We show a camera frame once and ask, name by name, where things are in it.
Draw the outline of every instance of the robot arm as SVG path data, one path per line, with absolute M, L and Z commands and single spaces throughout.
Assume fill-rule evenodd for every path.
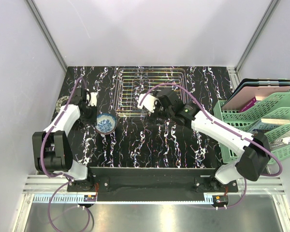
M 145 107 L 149 111 L 146 117 L 148 121 L 163 123 L 163 120 L 171 118 L 179 125 L 209 135 L 230 148 L 238 156 L 238 159 L 219 167 L 215 174 L 215 179 L 218 182 L 225 185 L 242 177 L 251 181 L 258 180 L 270 158 L 262 150 L 243 138 L 249 138 L 269 149 L 264 134 L 258 133 L 257 136 L 253 137 L 251 133 L 236 129 L 207 113 L 213 120 L 210 121 L 204 112 L 198 109 L 196 104 L 192 101 L 184 104 L 171 89 L 164 89 L 156 93 L 155 96 L 147 95 L 142 105 L 140 105 L 144 95 L 141 94 L 138 100 L 138 108 L 143 109 Z M 234 135 L 215 122 L 229 130 L 236 131 L 242 137 Z
M 88 168 L 73 160 L 68 134 L 73 124 L 80 119 L 83 123 L 95 124 L 97 120 L 97 93 L 77 88 L 68 106 L 62 106 L 53 122 L 41 132 L 32 136 L 34 163 L 42 171 L 40 151 L 42 141 L 51 127 L 54 127 L 44 147 L 44 164 L 49 172 L 65 173 L 76 181 L 86 180 Z

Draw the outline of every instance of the metal frame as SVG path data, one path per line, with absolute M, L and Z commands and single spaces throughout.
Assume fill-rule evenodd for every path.
M 232 83 L 232 87 L 233 89 L 236 89 L 236 87 L 238 87 L 238 85 L 241 83 L 241 79 L 234 67 L 227 67 L 227 71 L 229 74 L 230 81 Z
M 53 37 L 51 36 L 46 24 L 44 23 L 44 20 L 40 14 L 35 2 L 34 2 L 34 0 L 25 0 L 25 2 L 27 3 L 30 11 L 32 12 L 39 28 L 41 29 L 41 32 L 43 33 L 49 47 L 52 49 L 52 51 L 53 51 L 55 57 L 57 58 L 61 68 L 64 70 L 64 72 L 66 72 L 68 69 L 68 66 L 67 66 L 64 58 L 62 57 Z
M 25 2 L 27 3 L 29 9 L 31 10 L 35 20 L 38 23 L 38 26 L 40 27 L 46 41 L 48 42 L 50 48 L 52 49 L 60 66 L 66 72 L 68 66 L 63 56 L 61 55 L 58 47 L 56 46 L 56 43 L 54 42 L 54 39 L 52 38 L 34 0 L 25 0 Z M 271 15 L 275 11 L 279 2 L 280 0 L 271 0 L 268 8 L 266 9 L 262 19 L 260 20 L 256 30 L 254 31 L 254 34 L 252 35 L 236 67 L 227 68 L 233 88 L 236 88 L 238 84 L 240 83 L 241 79 L 239 77 L 239 71 L 241 70 L 245 60 L 247 59 L 248 55 L 250 54 L 251 50 L 256 44 L 264 28 L 266 27 L 266 24 L 268 23 Z M 49 179 L 43 176 L 29 176 L 26 182 L 23 194 L 22 194 L 22 201 L 20 204 L 20 208 L 19 208 L 18 215 L 14 224 L 13 231 L 14 232 L 24 231 L 35 194 L 43 195 L 43 194 L 53 193 L 54 190 L 56 190 L 59 186 L 61 186 L 65 182 L 66 182 L 66 179 L 60 178 L 60 177 Z M 243 180 L 238 180 L 237 183 L 238 183 L 239 191 L 242 191 L 244 188 Z M 63 194 L 72 194 L 72 193 L 67 193 L 66 189 L 62 189 L 61 191 L 59 191 L 58 195 L 63 195 Z M 206 193 L 204 196 L 210 197 L 212 194 L 218 195 L 218 193 Z M 286 232 L 290 231 L 290 208 L 289 208 L 282 184 L 278 177 L 262 177 L 258 180 L 258 182 L 248 181 L 247 194 L 272 195 L 282 228 Z
M 53 193 L 55 189 L 60 187 L 63 183 L 66 183 L 67 180 L 65 178 L 56 177 L 56 178 L 47 178 L 44 175 L 29 175 L 26 181 L 25 188 L 23 190 L 23 199 L 21 202 L 21 207 L 18 212 L 18 217 L 14 224 L 13 231 L 14 232 L 23 232 L 28 220 L 29 212 L 32 203 L 35 199 L 34 196 L 48 196 L 50 193 Z M 239 179 L 237 180 L 239 192 L 238 193 L 229 193 L 229 195 L 241 194 L 244 190 L 244 180 Z M 75 195 L 73 192 L 67 192 L 67 187 L 63 188 L 58 192 L 58 197 L 63 197 L 64 199 L 69 199 L 69 194 Z M 76 193 L 77 196 L 82 196 L 84 193 L 78 192 Z M 94 195 L 95 192 L 86 192 L 86 194 Z M 221 193 L 205 193 L 204 202 L 150 202 L 150 204 L 209 204 L 212 201 L 212 195 L 223 195 L 224 192 Z M 288 205 L 288 201 L 284 192 L 284 189 L 281 184 L 281 180 L 279 177 L 260 177 L 257 182 L 247 181 L 247 192 L 248 195 L 271 195 L 274 204 L 278 213 L 279 221 L 283 228 L 284 232 L 290 232 L 290 208 Z M 56 202 L 56 203 L 71 203 L 68 200 Z M 115 202 L 97 202 L 102 204 L 114 204 Z M 116 202 L 119 204 L 127 203 L 127 204 L 136 204 L 136 203 L 143 203 L 143 202 Z
M 202 184 L 206 177 L 214 176 L 215 169 L 156 169 L 156 168 L 103 168 L 91 167 L 91 172 L 99 184 L 100 202 L 187 202 L 199 203 L 204 201 L 202 188 L 195 187 L 195 194 L 191 194 L 196 183 Z M 65 178 L 52 178 L 45 175 L 28 176 L 24 193 L 53 193 L 58 187 L 66 183 Z M 238 192 L 236 181 L 228 184 L 229 192 Z M 68 186 L 67 190 L 73 194 L 78 190 Z
M 238 61 L 237 65 L 235 66 L 235 70 L 237 73 L 240 72 L 244 62 L 246 61 L 248 55 L 250 54 L 251 50 L 255 46 L 258 38 L 262 34 L 264 28 L 266 27 L 268 21 L 270 20 L 271 16 L 273 15 L 277 5 L 280 3 L 280 0 L 271 0 L 270 4 L 268 5 L 261 21 L 259 22 L 255 32 L 253 33 L 245 51 L 243 52 L 240 60 Z

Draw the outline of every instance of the green plastic tray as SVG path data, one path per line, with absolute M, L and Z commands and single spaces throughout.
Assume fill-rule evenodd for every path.
M 290 120 L 290 92 L 274 93 L 259 102 L 250 109 L 238 113 L 238 111 L 222 111 L 221 106 L 225 101 L 218 101 L 214 107 L 214 115 L 218 119 L 234 126 L 242 131 L 248 131 L 254 122 L 260 118 L 277 118 Z M 269 142 L 280 137 L 290 130 L 290 123 L 280 126 L 272 131 L 267 132 L 265 135 Z M 224 163 L 229 163 L 238 157 L 225 145 L 220 144 L 222 160 Z M 290 145 L 272 152 L 279 160 L 284 160 L 290 157 Z

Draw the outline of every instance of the white wall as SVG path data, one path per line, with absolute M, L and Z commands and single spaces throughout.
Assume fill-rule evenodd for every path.
M 0 0 L 0 232 L 35 171 L 31 137 L 50 122 L 63 77 L 25 1 Z
M 290 78 L 290 0 L 282 0 L 240 71 L 241 78 Z M 282 161 L 290 204 L 290 158 Z
M 35 0 L 69 66 L 235 66 L 270 0 Z

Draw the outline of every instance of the wire rack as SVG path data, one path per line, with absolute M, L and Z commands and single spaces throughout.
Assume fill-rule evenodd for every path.
M 147 114 L 137 108 L 137 101 L 141 93 L 147 92 L 150 88 L 162 84 L 174 83 L 187 88 L 185 70 L 183 69 L 126 69 L 118 71 L 115 90 L 114 109 L 119 117 L 142 117 Z M 172 88 L 182 99 L 187 102 L 187 97 L 181 89 L 173 86 L 159 87 Z

